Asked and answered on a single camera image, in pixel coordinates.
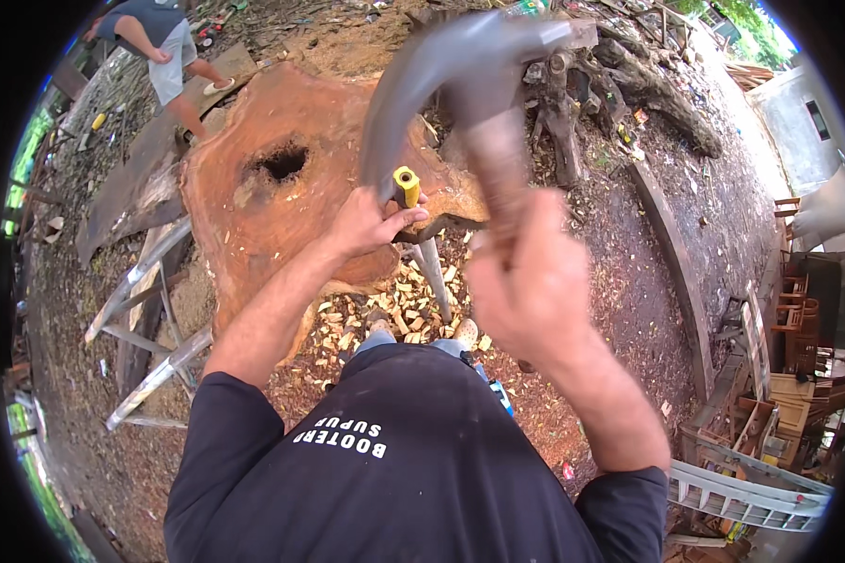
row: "ladder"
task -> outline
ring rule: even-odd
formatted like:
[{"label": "ladder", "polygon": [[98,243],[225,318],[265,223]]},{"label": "ladder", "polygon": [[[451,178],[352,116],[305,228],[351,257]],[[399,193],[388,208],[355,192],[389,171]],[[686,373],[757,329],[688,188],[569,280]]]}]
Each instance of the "ladder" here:
[{"label": "ladder", "polygon": [[670,502],[771,530],[813,532],[829,498],[749,483],[676,459],[669,470]]}]

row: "window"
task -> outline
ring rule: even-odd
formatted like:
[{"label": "window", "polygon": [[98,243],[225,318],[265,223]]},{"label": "window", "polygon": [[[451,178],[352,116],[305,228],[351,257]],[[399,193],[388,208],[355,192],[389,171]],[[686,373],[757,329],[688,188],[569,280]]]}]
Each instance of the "window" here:
[{"label": "window", "polygon": [[817,129],[817,134],[820,135],[820,141],[828,141],[830,138],[829,129],[826,129],[826,122],[822,120],[820,108],[817,107],[814,100],[807,102],[805,106],[807,106],[807,110],[811,114],[811,119],[814,121],[814,127]]}]

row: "yellow object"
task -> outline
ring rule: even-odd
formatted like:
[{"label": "yellow object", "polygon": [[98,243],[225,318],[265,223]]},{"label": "yellow object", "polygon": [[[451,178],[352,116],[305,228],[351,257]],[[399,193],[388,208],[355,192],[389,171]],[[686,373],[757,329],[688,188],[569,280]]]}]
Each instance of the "yellow object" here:
[{"label": "yellow object", "polygon": [[91,129],[98,130],[100,126],[103,125],[103,122],[106,121],[106,114],[100,114],[93,119],[93,123],[91,123]]},{"label": "yellow object", "polygon": [[420,179],[416,173],[406,166],[401,166],[394,171],[392,177],[398,187],[394,190],[394,201],[405,209],[416,207],[420,199]]}]

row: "jeans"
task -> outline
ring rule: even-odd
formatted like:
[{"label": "jeans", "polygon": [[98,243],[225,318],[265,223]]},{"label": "jeans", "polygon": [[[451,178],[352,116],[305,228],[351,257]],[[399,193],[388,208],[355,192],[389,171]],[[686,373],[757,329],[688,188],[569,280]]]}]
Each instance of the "jeans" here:
[{"label": "jeans", "polygon": [[[364,340],[360,347],[354,351],[354,356],[360,354],[364,350],[369,350],[370,348],[379,346],[380,344],[395,343],[397,343],[397,340],[394,339],[394,336],[391,334],[391,332],[375,331],[370,334],[369,338]],[[461,341],[455,341],[453,339],[447,338],[440,338],[439,340],[432,342],[427,346],[433,346],[439,350],[448,352],[454,358],[459,358],[461,356],[461,352],[469,351],[469,347],[466,344],[463,344]]]}]

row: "hammer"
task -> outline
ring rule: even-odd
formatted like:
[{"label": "hammer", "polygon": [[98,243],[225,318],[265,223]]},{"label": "hammer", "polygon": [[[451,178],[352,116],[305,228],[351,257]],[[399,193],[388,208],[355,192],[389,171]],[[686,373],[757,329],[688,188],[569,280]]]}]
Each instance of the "hammer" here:
[{"label": "hammer", "polygon": [[408,39],[369,103],[362,185],[376,186],[381,203],[394,196],[392,174],[410,119],[442,88],[491,216],[492,241],[509,262],[529,185],[522,107],[515,103],[523,66],[559,47],[592,45],[594,20],[513,18],[498,10],[464,15]]}]

